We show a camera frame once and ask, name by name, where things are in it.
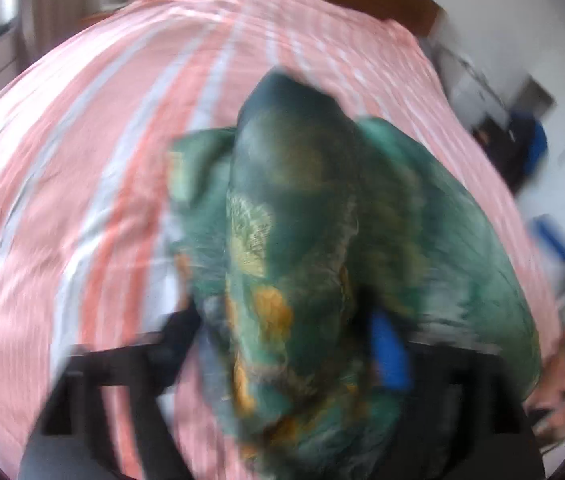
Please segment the green patterned silk jacket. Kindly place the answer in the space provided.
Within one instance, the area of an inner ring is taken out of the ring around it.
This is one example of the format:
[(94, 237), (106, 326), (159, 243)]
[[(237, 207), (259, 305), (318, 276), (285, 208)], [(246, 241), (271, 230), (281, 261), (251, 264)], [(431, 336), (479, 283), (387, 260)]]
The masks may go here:
[(539, 335), (492, 223), (394, 125), (273, 70), (235, 126), (168, 156), (204, 395), (259, 477), (371, 475), (404, 405), (380, 382), (373, 313), (494, 348), (519, 398), (537, 383)]

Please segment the beige curtain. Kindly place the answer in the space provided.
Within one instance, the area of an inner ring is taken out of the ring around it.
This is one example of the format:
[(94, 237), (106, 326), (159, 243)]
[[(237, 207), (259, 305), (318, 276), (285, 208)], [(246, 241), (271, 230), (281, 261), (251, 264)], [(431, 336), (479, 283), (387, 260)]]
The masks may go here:
[(19, 47), (32, 64), (71, 37), (80, 25), (86, 0), (19, 0)]

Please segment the pink striped bed sheet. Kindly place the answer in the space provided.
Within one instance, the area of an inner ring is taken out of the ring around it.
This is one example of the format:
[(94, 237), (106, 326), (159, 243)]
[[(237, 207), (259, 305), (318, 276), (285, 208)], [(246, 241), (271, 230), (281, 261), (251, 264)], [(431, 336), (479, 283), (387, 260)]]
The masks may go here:
[(0, 92), (0, 469), (16, 478), (62, 362), (152, 330), (176, 305), (165, 153), (235, 122), (274, 66), (350, 116), (423, 144), (489, 217), (543, 356), (554, 295), (513, 196), (461, 127), (416, 37), (322, 0), (136, 0)]

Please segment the white desk with drawers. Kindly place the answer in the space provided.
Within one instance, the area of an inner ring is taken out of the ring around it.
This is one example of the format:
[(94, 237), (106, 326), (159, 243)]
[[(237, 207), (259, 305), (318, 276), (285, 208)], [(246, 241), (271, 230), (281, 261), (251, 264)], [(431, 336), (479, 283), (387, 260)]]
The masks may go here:
[(465, 129), (471, 131), (485, 119), (491, 119), (499, 127), (507, 125), (507, 106), (492, 89), (487, 76), (467, 58), (443, 44), (437, 44), (435, 67), (447, 101)]

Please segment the dark clothes on chair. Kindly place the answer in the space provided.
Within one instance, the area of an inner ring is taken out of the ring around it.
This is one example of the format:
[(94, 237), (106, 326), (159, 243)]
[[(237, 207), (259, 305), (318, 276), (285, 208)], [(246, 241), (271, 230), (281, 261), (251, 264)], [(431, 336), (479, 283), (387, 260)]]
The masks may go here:
[(485, 117), (471, 134), (513, 195), (534, 176), (548, 152), (542, 124), (532, 114), (517, 110), (505, 127)]

